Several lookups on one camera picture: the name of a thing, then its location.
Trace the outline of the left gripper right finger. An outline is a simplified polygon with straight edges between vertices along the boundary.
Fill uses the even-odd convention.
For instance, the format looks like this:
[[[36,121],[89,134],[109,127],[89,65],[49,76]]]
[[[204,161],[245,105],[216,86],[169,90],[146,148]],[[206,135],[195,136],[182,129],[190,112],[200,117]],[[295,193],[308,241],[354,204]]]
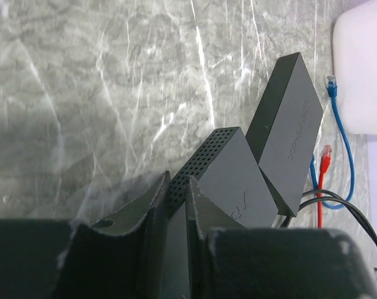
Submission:
[[[336,229],[248,229],[186,186],[192,298],[377,298],[353,239]]]

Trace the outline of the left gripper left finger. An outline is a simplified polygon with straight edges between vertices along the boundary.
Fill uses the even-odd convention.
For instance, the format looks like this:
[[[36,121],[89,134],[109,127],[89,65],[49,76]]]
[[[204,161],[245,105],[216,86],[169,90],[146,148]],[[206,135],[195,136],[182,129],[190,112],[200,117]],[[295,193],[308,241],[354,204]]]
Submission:
[[[93,225],[0,219],[0,298],[159,298],[169,183]]]

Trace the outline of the black box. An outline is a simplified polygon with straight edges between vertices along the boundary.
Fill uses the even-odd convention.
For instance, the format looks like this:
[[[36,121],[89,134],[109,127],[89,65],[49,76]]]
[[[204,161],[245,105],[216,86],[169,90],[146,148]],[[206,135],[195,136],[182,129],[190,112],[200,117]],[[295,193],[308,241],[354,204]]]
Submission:
[[[277,207],[239,127],[215,129],[169,185],[161,298],[189,298],[184,192],[194,176],[203,193],[244,227],[270,227]]]

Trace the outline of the black network switch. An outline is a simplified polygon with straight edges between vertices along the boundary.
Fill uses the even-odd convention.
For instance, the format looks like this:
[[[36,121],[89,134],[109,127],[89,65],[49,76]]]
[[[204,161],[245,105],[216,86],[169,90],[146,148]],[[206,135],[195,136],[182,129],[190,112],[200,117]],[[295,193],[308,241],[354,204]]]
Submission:
[[[298,213],[322,116],[301,53],[278,58],[246,140],[281,216]]]

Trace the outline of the white plastic basin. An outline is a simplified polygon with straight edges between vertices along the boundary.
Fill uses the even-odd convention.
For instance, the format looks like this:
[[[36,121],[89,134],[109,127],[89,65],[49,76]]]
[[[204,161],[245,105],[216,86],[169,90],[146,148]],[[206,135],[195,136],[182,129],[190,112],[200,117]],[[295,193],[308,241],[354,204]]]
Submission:
[[[353,134],[377,135],[377,1],[337,19],[332,46],[343,126]]]

